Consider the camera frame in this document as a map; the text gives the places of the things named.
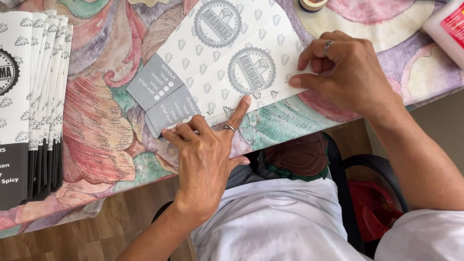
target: glue bottle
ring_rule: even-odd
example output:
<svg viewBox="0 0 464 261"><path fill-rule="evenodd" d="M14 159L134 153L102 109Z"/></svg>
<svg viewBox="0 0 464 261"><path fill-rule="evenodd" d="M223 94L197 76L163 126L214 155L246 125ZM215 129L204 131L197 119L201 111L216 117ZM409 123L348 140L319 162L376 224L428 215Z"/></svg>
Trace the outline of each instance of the glue bottle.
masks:
<svg viewBox="0 0 464 261"><path fill-rule="evenodd" d="M446 4L422 28L464 69L464 0Z"/></svg>

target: circular stamp logo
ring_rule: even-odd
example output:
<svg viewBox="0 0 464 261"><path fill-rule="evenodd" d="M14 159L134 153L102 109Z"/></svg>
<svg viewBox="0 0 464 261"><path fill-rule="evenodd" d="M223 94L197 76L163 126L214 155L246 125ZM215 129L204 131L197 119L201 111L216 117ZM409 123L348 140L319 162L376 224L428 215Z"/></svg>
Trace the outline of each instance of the circular stamp logo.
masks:
<svg viewBox="0 0 464 261"><path fill-rule="evenodd" d="M245 48L232 57L228 72L237 91L254 94L272 85L276 78L276 64L264 50Z"/></svg>
<svg viewBox="0 0 464 261"><path fill-rule="evenodd" d="M19 67L7 51L0 49L0 96L9 92L18 82Z"/></svg>
<svg viewBox="0 0 464 261"><path fill-rule="evenodd" d="M235 41L242 27L236 7L225 0L204 4L195 15L195 31L200 40L211 47L224 47Z"/></svg>

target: table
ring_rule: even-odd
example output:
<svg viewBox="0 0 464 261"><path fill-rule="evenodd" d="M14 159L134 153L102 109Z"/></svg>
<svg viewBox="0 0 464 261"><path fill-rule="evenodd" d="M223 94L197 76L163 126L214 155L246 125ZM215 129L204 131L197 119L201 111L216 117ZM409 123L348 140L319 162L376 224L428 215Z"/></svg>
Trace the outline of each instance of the table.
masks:
<svg viewBox="0 0 464 261"><path fill-rule="evenodd" d="M125 88L198 0L27 0L19 10L57 9L74 24L64 107L64 182L43 202L0 212L0 238L95 216L102 199L177 173L177 151L153 138L144 111ZM342 30L374 44L393 89L409 109L462 89L463 72L424 33L442 3L329 0L305 13L297 0L279 4L307 46ZM315 91L247 114L232 156L353 120Z"/></svg>

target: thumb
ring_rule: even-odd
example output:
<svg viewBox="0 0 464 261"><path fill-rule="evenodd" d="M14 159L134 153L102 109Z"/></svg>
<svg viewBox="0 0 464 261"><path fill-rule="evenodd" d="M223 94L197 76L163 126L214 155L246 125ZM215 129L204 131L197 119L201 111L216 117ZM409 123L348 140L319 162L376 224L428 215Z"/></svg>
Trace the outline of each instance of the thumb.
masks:
<svg viewBox="0 0 464 261"><path fill-rule="evenodd" d="M229 173L239 165L248 165L250 164L250 160L245 156L238 156L235 158L229 159Z"/></svg>
<svg viewBox="0 0 464 261"><path fill-rule="evenodd" d="M305 88L319 90L322 86L330 81L329 78L324 78L319 75L305 73L293 76L290 79L290 86L294 88Z"/></svg>

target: silver ring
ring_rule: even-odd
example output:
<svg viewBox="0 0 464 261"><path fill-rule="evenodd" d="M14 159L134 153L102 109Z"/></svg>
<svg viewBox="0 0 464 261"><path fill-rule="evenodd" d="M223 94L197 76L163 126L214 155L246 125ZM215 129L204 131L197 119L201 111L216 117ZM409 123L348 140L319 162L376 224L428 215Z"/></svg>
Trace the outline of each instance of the silver ring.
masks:
<svg viewBox="0 0 464 261"><path fill-rule="evenodd" d="M325 42L325 49L324 49L324 57L327 57L327 50L334 42L332 40L328 40Z"/></svg>
<svg viewBox="0 0 464 261"><path fill-rule="evenodd" d="M230 129L230 130L233 131L233 133L235 133L235 129L234 129L232 126L230 126L230 125L227 125L227 124L226 124L226 125L224 126L224 130L225 130L225 129Z"/></svg>

